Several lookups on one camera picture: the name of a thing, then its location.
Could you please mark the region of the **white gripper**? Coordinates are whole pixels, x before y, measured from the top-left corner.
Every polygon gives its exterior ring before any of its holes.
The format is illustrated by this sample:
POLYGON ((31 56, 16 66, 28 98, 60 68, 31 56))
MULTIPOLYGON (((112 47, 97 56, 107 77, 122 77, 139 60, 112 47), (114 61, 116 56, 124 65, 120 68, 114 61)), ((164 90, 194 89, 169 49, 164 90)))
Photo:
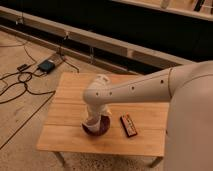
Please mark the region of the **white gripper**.
POLYGON ((102 116, 112 116, 112 112, 107 105, 99 105, 99 106, 87 106, 88 118, 83 122, 83 125, 90 129, 91 123, 90 120, 100 120, 102 116))

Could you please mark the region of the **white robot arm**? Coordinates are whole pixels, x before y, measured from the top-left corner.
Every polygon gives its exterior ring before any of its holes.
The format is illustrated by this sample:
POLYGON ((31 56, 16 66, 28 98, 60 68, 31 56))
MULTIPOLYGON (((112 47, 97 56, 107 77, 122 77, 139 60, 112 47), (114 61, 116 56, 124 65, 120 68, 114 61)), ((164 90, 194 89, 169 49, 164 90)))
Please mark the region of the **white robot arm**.
POLYGON ((213 61, 119 84, 100 74, 84 90, 83 100, 94 122, 110 103, 167 102, 163 171, 213 171, 213 61))

